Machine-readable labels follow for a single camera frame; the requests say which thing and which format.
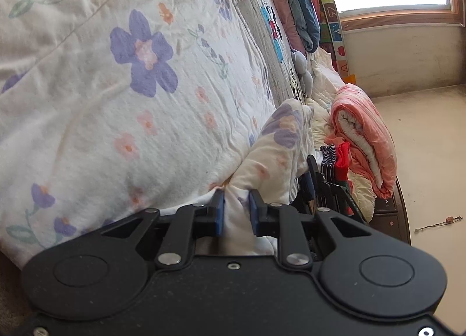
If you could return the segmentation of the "blue folded blanket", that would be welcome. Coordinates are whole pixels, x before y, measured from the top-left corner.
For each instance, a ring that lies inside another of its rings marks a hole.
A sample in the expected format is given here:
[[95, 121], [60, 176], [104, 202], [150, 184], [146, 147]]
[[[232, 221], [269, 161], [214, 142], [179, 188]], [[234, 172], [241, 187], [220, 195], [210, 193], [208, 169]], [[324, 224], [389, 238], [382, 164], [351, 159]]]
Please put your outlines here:
[[287, 0], [295, 28], [307, 53], [319, 47], [321, 32], [314, 4], [311, 0]]

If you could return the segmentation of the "red striped folded clothes stack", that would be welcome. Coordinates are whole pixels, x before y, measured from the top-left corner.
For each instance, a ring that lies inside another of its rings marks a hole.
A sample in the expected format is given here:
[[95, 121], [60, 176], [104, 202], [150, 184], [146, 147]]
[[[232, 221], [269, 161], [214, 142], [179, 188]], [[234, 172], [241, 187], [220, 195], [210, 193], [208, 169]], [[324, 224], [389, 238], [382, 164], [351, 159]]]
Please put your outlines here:
[[330, 144], [321, 146], [322, 153], [321, 173], [330, 183], [346, 185], [349, 183], [348, 170], [351, 164], [350, 143], [339, 145]]

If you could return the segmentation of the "Mickey Mouse plush blanket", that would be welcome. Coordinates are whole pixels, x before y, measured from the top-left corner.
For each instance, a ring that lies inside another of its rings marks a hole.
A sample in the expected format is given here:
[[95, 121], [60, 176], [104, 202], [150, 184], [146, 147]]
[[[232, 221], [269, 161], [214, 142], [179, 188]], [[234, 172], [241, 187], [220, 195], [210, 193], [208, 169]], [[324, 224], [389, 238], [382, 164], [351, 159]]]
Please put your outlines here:
[[303, 85], [292, 61], [293, 50], [273, 0], [237, 0], [237, 3], [264, 57], [275, 104], [289, 98], [305, 102]]

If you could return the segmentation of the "pink white rolled quilt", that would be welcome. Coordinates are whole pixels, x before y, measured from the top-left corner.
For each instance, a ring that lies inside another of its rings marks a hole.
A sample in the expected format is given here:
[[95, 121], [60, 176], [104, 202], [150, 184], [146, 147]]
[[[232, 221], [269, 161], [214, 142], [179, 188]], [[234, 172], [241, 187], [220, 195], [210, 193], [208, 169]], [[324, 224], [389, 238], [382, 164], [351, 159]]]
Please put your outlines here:
[[350, 143], [350, 170], [370, 181], [378, 198], [388, 199], [396, 187], [396, 147], [381, 114], [362, 88], [343, 85], [329, 114], [333, 131], [325, 142]]

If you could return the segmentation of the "light blue plush toy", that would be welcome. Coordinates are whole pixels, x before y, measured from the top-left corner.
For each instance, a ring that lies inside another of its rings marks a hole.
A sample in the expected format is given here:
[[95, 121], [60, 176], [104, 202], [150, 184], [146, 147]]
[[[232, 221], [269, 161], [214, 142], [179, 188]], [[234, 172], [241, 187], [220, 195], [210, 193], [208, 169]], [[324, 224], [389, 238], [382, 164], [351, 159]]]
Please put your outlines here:
[[292, 53], [292, 61], [300, 83], [304, 86], [305, 95], [306, 97], [310, 97], [314, 89], [314, 79], [308, 70], [307, 59], [302, 52], [294, 51]]

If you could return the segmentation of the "white floral quilted pajama garment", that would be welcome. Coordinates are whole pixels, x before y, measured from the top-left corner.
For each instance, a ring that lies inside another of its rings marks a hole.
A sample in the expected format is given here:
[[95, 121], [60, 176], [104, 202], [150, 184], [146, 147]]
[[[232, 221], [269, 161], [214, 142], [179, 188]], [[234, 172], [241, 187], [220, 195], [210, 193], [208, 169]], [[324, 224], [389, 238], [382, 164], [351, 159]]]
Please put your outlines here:
[[227, 186], [221, 250], [273, 254], [241, 203], [291, 180], [311, 116], [276, 111], [238, 0], [1, 0], [1, 252]]

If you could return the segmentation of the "colourful alphabet play mat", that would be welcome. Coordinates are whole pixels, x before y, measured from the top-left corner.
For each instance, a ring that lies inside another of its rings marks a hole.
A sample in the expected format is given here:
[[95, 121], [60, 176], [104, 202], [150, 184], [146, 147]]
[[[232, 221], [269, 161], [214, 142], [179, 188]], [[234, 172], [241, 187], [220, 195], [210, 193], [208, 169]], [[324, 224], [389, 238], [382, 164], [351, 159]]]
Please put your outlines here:
[[356, 83], [350, 73], [344, 43], [344, 32], [335, 0], [317, 0], [317, 13], [321, 29], [320, 47], [331, 55], [332, 66], [344, 83]]

